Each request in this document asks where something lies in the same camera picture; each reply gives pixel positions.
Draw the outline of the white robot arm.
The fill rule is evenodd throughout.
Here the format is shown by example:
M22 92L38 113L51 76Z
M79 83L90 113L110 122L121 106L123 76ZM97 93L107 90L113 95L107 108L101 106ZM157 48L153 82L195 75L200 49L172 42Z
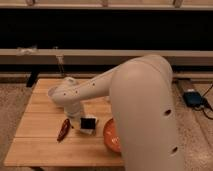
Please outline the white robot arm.
M71 113L75 102L107 96L125 171L184 171L172 77L169 62L151 54L128 60L81 84L60 85L52 100Z

